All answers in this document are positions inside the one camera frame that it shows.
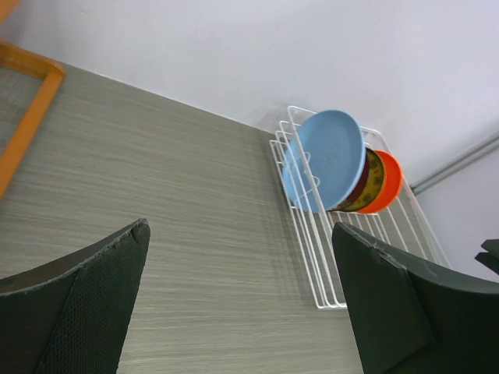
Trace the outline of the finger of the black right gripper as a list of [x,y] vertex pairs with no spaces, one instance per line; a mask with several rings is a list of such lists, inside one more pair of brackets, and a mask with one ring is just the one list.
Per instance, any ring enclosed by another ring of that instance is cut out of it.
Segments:
[[493,272],[499,272],[499,239],[487,239],[481,247],[484,252],[479,252],[475,260]]

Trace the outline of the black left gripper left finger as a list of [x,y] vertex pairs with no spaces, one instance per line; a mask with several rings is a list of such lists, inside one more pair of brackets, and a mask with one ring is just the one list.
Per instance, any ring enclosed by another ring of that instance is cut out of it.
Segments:
[[139,219],[1,280],[3,373],[115,373],[150,243]]

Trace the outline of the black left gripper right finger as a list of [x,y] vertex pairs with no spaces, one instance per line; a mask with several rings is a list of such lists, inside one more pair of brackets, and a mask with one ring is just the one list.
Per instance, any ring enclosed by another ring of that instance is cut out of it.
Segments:
[[498,284],[448,269],[351,224],[334,257],[365,373],[496,373]]

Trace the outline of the light blue plate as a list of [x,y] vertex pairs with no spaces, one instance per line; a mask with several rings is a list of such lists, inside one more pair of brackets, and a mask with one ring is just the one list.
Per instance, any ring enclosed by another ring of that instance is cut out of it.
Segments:
[[293,206],[319,211],[303,164],[307,160],[313,179],[319,182],[324,209],[333,210],[351,195],[363,173],[366,147],[361,128],[349,114],[328,110],[308,118],[297,134],[284,155],[285,194]]

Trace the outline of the red floral plate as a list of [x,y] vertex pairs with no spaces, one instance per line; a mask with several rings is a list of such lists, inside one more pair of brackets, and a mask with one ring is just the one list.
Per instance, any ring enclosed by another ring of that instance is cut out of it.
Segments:
[[356,184],[356,187],[352,190],[350,195],[343,202],[341,202],[338,206],[336,206],[332,210],[343,210],[346,207],[352,205],[362,195],[362,192],[367,184],[369,168],[370,168],[370,161],[368,157],[368,152],[366,152],[363,170],[359,178],[359,181]]

